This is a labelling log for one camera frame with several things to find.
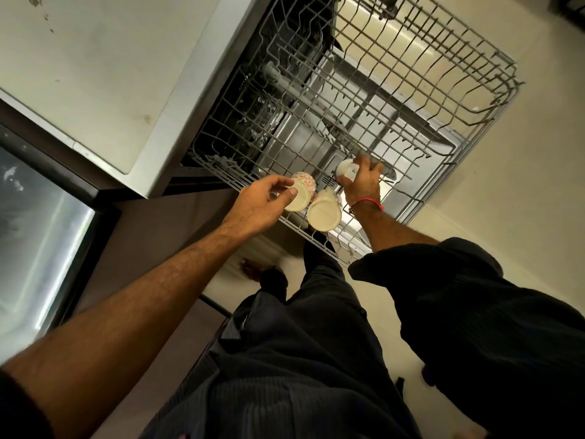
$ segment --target dark pants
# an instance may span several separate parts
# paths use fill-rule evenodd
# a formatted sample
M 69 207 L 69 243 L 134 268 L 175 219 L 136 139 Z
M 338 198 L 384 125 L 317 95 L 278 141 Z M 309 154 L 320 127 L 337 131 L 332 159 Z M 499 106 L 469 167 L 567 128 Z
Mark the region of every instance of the dark pants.
M 327 237 L 324 234 L 315 233 L 314 239 L 335 252 L 333 245 L 327 241 Z M 356 292 L 345 280 L 345 275 L 337 260 L 309 241 L 305 242 L 303 248 L 303 260 L 305 263 L 305 277 L 301 283 L 301 288 L 289 300 L 287 300 L 289 281 L 284 273 L 275 267 L 262 272 L 258 292 L 262 291 L 274 295 L 285 305 L 302 302 L 314 294 L 330 295 L 346 302 L 360 312 L 364 318 L 366 317 L 366 310 L 362 308 Z M 254 302 L 255 296 L 254 294 L 246 297 L 233 313 L 236 326 L 241 325 Z

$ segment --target lower dish rack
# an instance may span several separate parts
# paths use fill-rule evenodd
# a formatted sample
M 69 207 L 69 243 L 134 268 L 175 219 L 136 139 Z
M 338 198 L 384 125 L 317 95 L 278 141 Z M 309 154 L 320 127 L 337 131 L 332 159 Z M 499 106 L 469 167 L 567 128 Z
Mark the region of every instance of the lower dish rack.
M 273 0 L 191 147 L 239 190 L 305 171 L 333 187 L 335 252 L 371 252 L 336 166 L 359 153 L 384 163 L 385 211 L 408 223 L 516 96 L 516 64 L 433 0 Z

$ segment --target red bracelet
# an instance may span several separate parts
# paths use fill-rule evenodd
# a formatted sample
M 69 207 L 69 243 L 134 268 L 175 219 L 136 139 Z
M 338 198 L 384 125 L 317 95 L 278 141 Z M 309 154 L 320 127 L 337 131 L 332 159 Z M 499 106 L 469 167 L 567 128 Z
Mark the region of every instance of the red bracelet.
M 378 205 L 378 208 L 380 208 L 382 211 L 384 211 L 384 206 L 380 205 L 380 204 L 379 204 L 379 203 L 378 203 L 376 200 L 374 200 L 374 199 L 372 199 L 372 198 L 369 198 L 369 197 L 364 197 L 364 198 L 361 198 L 361 199 L 359 199 L 359 200 L 355 201 L 355 202 L 353 203 L 353 205 L 351 205 L 351 206 L 349 207 L 349 213 L 350 213 L 350 214 L 353 214 L 353 207 L 356 205 L 356 203 L 363 202 L 363 201 L 368 201 L 368 202 L 375 203 L 376 205 Z

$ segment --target dishwasher rack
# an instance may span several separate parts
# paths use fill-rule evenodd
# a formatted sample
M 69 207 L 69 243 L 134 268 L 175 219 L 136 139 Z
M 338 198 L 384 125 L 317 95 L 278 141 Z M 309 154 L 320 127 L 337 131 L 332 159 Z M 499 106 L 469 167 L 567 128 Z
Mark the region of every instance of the dishwasher rack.
M 309 172 L 343 212 L 336 252 L 306 210 L 281 217 L 349 265 L 371 252 L 335 168 L 386 166 L 386 212 L 407 223 L 518 93 L 516 64 L 433 0 L 273 0 L 205 119 L 191 157 L 239 190 Z

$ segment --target forearm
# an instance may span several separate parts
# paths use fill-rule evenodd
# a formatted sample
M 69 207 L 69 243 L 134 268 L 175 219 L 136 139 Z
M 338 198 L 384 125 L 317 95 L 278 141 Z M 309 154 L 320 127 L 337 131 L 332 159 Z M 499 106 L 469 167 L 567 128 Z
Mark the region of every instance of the forearm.
M 220 227 L 5 364 L 57 438 L 91 434 L 131 390 L 243 242 Z
M 374 252 L 408 243 L 439 243 L 432 237 L 398 223 L 370 201 L 356 203 L 353 214 L 366 232 Z

